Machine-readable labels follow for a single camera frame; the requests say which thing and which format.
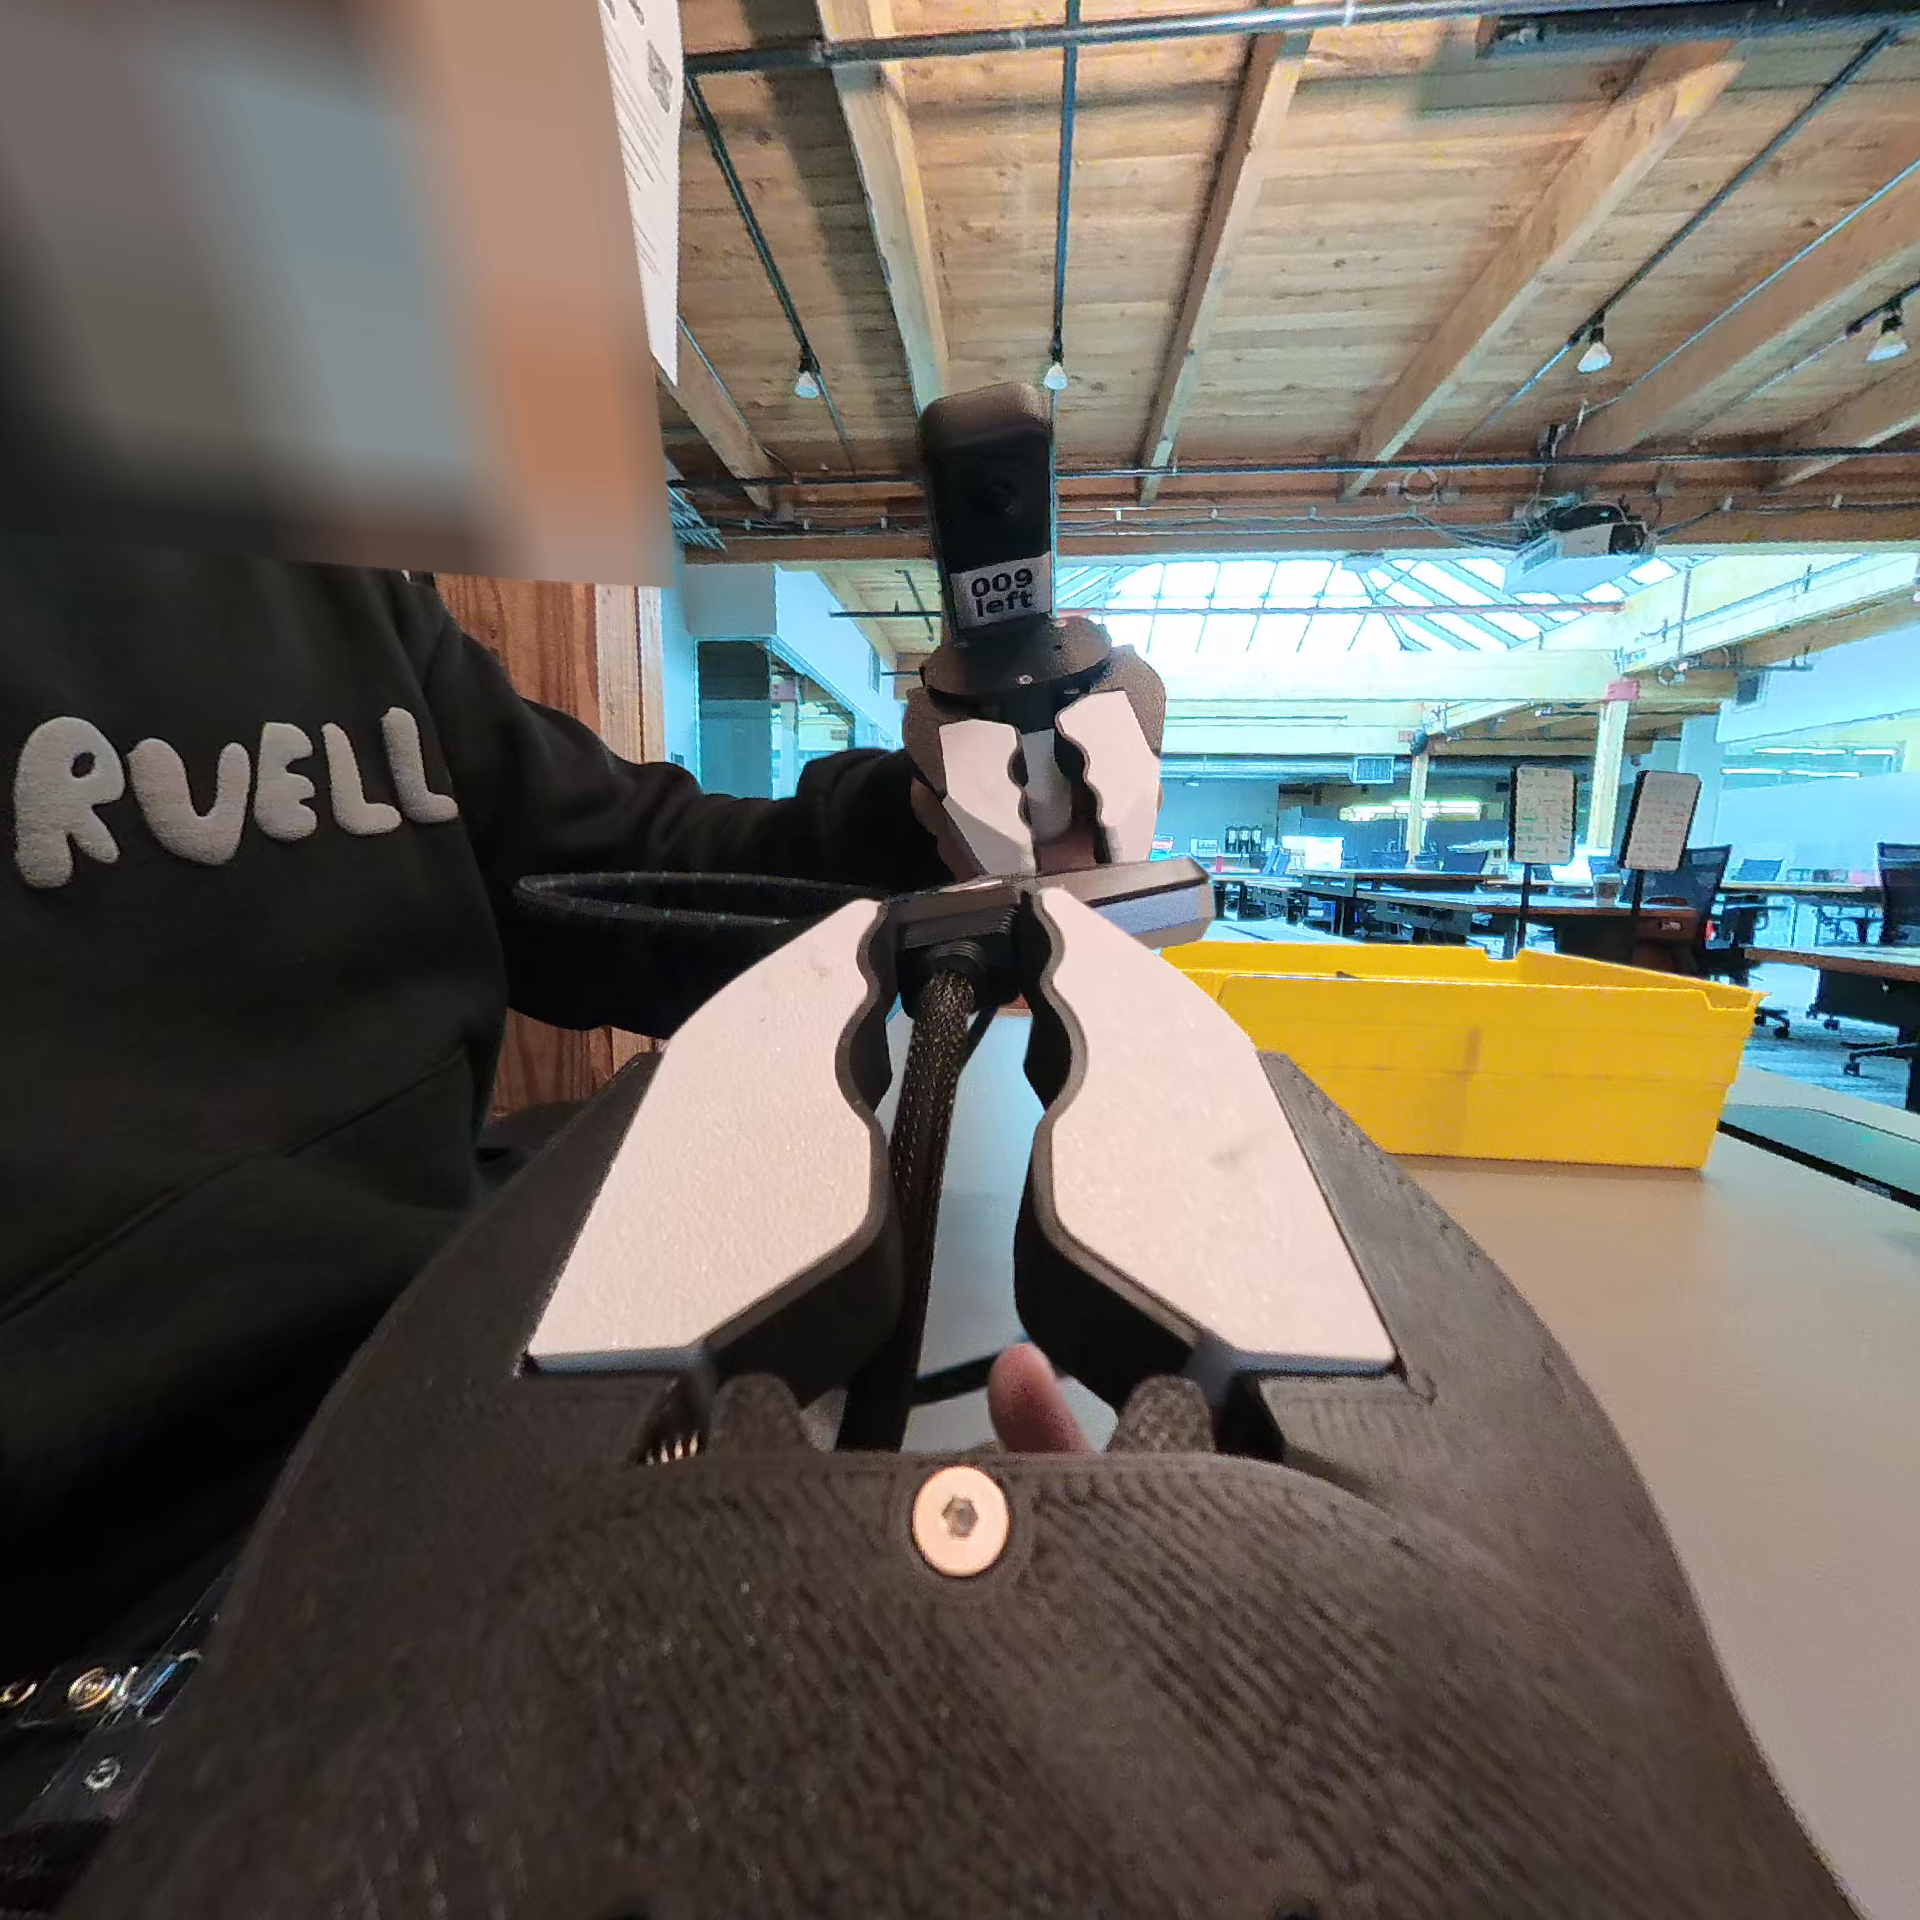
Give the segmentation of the white paper sheet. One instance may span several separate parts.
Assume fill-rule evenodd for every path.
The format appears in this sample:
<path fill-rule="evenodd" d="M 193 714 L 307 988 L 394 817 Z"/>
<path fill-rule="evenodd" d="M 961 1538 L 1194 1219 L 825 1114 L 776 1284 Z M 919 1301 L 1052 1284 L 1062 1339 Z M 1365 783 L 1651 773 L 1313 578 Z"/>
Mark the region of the white paper sheet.
<path fill-rule="evenodd" d="M 678 382 L 685 52 L 677 1 L 599 1 L 647 339 Z"/>

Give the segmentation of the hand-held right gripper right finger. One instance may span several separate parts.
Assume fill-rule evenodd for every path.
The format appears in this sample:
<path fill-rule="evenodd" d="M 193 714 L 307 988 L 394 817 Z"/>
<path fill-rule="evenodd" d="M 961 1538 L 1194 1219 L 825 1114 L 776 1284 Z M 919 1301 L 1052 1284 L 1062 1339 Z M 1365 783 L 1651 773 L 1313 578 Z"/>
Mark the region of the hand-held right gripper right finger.
<path fill-rule="evenodd" d="M 1401 1353 L 1252 1037 L 1072 895 L 1020 952 L 1041 1101 L 1020 1194 L 1022 1329 L 1110 1408 L 1151 1377 L 1210 1408 L 1248 1380 L 1381 1380 Z"/>

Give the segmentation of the wooden office desk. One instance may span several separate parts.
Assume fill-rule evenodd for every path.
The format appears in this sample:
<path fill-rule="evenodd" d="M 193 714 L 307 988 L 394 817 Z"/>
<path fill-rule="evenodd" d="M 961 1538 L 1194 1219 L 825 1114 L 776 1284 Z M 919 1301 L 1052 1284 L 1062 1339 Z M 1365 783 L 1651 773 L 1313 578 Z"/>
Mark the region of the wooden office desk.
<path fill-rule="evenodd" d="M 1918 949 L 1879 941 L 1816 945 L 1748 944 L 1742 957 L 1753 968 L 1792 966 L 1816 975 L 1807 1018 L 1828 1028 L 1858 1021 L 1891 1028 L 1894 1041 L 1856 1049 L 1856 1058 L 1917 1062 L 1918 1043 Z"/>

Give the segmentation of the yellow plastic bin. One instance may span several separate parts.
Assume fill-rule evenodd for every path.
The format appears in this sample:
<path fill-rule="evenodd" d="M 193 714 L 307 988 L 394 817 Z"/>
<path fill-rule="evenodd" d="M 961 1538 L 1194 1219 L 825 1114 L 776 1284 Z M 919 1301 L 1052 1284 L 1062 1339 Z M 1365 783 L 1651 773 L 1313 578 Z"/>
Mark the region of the yellow plastic bin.
<path fill-rule="evenodd" d="M 1207 938 L 1163 953 L 1413 1157 L 1696 1172 L 1762 1000 L 1537 949 Z"/>

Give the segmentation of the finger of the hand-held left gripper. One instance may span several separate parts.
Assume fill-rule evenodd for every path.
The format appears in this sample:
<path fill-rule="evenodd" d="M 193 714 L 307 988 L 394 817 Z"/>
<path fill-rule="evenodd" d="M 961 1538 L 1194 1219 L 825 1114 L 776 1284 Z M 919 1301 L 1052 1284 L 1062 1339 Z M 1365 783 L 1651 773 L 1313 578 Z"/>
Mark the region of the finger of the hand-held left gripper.
<path fill-rule="evenodd" d="M 1163 769 L 1136 703 L 1124 690 L 1090 692 L 1057 714 L 1055 734 L 1079 754 L 1077 782 L 1090 794 L 1101 859 L 1110 866 L 1148 862 Z"/>
<path fill-rule="evenodd" d="M 1030 879 L 1041 874 L 1027 814 L 1022 736 L 988 718 L 937 728 L 942 809 L 982 875 Z"/>

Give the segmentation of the ceiling projector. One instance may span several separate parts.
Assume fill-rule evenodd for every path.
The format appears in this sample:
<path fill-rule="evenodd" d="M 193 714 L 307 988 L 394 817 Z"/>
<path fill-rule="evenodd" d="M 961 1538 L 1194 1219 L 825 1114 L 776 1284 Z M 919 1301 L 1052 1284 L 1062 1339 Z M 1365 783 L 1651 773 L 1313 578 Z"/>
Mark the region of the ceiling projector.
<path fill-rule="evenodd" d="M 1545 593 L 1568 601 L 1613 585 L 1655 551 L 1649 521 L 1614 499 L 1564 502 L 1545 511 L 1506 556 L 1503 587 L 1513 597 Z"/>

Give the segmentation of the person's right hand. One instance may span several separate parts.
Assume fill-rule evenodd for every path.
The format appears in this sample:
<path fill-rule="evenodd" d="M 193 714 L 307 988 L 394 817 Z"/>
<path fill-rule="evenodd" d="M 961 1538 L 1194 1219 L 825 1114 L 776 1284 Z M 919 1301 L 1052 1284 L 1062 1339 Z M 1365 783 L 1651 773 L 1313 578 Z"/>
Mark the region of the person's right hand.
<path fill-rule="evenodd" d="M 1093 1439 L 1041 1348 L 1018 1342 L 990 1364 L 986 1410 L 997 1448 L 1012 1455 L 1090 1454 Z"/>

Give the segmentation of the small whiteboard on stand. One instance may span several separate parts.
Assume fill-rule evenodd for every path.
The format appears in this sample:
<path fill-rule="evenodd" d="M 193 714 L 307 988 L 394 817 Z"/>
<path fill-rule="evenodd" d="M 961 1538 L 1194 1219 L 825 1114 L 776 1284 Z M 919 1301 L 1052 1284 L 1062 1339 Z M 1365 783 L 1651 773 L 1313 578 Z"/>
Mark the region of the small whiteboard on stand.
<path fill-rule="evenodd" d="M 1509 790 L 1506 858 L 1521 868 L 1572 864 L 1578 772 L 1568 762 L 1521 763 Z"/>
<path fill-rule="evenodd" d="M 1625 874 L 1671 874 L 1686 858 L 1701 805 L 1702 775 L 1645 768 L 1632 786 L 1617 852 Z"/>

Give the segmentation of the long office desk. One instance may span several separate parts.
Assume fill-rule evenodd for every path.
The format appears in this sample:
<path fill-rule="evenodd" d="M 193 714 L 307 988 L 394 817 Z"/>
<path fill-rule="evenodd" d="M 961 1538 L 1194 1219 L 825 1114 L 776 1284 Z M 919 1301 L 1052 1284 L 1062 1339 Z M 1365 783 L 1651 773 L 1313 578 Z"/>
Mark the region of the long office desk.
<path fill-rule="evenodd" d="M 1706 913 L 1635 892 L 1519 886 L 1489 875 L 1338 870 L 1303 875 L 1212 874 L 1214 909 L 1226 919 L 1277 917 L 1338 939 L 1468 945 L 1491 939 L 1514 957 L 1534 931 L 1554 952 L 1672 975 L 1706 971 Z"/>

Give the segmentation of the person's left forearm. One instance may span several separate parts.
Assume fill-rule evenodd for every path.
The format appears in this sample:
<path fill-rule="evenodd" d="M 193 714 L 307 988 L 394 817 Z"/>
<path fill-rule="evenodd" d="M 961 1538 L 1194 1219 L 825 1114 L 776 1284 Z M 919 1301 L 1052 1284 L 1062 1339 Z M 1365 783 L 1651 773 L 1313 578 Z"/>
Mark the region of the person's left forearm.
<path fill-rule="evenodd" d="M 563 1030 L 671 1037 L 750 960 L 702 931 L 564 922 L 517 899 L 526 878 L 765 875 L 917 893 L 954 875 L 933 791 L 905 751 L 813 762 L 791 797 L 706 794 L 682 768 L 611 754 L 549 714 L 490 747 L 489 800 L 471 827 L 507 978 L 507 1005 Z"/>

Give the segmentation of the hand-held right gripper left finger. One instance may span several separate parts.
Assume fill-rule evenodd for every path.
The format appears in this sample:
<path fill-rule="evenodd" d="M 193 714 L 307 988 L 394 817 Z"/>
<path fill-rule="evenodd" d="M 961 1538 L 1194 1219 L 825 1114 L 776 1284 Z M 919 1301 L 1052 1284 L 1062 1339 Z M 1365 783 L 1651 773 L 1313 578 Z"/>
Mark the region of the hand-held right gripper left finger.
<path fill-rule="evenodd" d="M 669 1039 L 533 1329 L 533 1370 L 773 1375 L 810 1403 L 888 1337 L 884 924 L 879 899 L 839 906 Z"/>

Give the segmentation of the grey usb hub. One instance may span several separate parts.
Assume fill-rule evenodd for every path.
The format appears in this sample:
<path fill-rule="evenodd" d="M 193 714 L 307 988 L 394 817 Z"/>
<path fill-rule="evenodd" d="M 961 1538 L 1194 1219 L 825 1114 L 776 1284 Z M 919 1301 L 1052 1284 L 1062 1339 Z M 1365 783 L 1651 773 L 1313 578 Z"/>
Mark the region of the grey usb hub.
<path fill-rule="evenodd" d="M 901 948 L 1009 939 L 1020 909 L 1064 892 L 1147 948 L 1188 945 L 1214 919 L 1214 879 L 1188 858 L 1035 875 L 978 875 L 892 898 L 884 924 Z"/>

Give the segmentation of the black office chair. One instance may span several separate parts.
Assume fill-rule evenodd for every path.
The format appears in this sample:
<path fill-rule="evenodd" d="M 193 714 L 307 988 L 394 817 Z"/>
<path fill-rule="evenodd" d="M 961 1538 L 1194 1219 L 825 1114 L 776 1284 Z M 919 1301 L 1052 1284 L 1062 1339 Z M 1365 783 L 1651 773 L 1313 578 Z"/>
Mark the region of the black office chair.
<path fill-rule="evenodd" d="M 1882 924 L 1877 957 L 1893 971 L 1861 974 L 1844 988 L 1842 1018 L 1894 1028 L 1899 1039 L 1879 1053 L 1908 1062 L 1904 1108 L 1918 1111 L 1918 846 L 1879 846 Z"/>
<path fill-rule="evenodd" d="M 1628 899 L 1639 909 L 1639 966 L 1738 988 L 1753 984 L 1750 948 L 1765 929 L 1766 906 L 1726 898 L 1722 883 L 1730 856 L 1728 846 L 1689 848 L 1679 868 L 1632 875 Z"/>

